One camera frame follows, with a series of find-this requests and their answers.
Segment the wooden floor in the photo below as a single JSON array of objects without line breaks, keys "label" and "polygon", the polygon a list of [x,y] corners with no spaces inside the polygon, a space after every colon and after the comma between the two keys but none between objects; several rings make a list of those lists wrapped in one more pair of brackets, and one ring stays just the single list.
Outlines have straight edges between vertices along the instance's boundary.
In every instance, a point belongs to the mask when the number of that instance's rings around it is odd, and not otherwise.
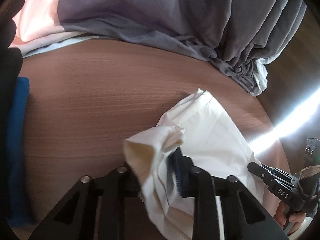
[{"label": "wooden floor", "polygon": [[[268,86],[258,100],[276,126],[320,88],[320,27],[310,11],[279,58],[266,67]],[[302,127],[281,139],[291,172],[303,168],[307,138],[320,139],[320,107]]]}]

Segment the crumpled gray cloth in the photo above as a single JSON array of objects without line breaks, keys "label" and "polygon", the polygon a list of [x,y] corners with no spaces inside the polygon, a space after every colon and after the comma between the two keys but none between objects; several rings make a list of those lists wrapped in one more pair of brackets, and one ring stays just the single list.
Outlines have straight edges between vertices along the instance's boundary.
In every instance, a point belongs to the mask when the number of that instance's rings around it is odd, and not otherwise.
[{"label": "crumpled gray cloth", "polygon": [[252,95],[257,59],[278,55],[299,27],[302,0],[59,0],[66,31],[152,46],[208,61]]}]

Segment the gray curtain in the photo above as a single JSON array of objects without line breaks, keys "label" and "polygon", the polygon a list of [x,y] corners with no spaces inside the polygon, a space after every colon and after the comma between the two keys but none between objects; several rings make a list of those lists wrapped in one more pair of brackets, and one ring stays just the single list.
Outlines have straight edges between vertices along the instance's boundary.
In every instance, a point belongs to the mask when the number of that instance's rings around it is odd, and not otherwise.
[{"label": "gray curtain", "polygon": [[282,51],[305,9],[302,0],[58,2],[66,31],[82,30],[208,61],[252,95],[261,93],[257,59]]}]

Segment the human hand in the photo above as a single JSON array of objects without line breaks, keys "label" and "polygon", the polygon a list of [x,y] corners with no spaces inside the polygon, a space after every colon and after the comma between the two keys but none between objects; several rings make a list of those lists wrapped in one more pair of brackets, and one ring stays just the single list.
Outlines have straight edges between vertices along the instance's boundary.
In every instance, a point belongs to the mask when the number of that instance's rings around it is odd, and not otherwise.
[{"label": "human hand", "polygon": [[[287,205],[284,202],[280,202],[279,206],[277,208],[276,214],[274,215],[274,219],[277,221],[277,223],[279,224],[279,226],[281,228],[283,228],[283,226],[285,225],[287,218],[286,215],[284,214],[284,210],[287,207]],[[306,218],[306,213],[303,212],[297,212],[292,214],[289,217],[289,221],[291,223],[294,223],[293,227],[291,228],[291,230],[288,232],[288,235],[292,234],[293,232],[295,232],[296,230],[298,230],[298,228],[301,226],[301,224],[303,223],[303,221]]]}]

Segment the person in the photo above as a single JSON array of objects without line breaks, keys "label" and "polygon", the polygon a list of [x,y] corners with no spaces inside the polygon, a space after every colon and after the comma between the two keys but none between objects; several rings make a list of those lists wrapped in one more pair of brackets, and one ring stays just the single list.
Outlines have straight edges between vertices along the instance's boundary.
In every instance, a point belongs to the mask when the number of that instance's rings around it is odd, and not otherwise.
[{"label": "person", "polygon": [[[276,210],[276,214],[274,215],[274,219],[276,220],[276,222],[279,224],[279,226],[281,228],[283,228],[283,226],[285,225],[285,223],[287,221],[286,215],[284,214],[285,208],[286,208],[286,204],[281,201],[279,203],[277,210]],[[288,232],[289,239],[296,240],[306,230],[308,225],[311,223],[312,218],[307,217],[306,213],[300,211],[295,214],[292,214],[289,217],[289,221],[291,223],[294,223],[293,227]]]}]

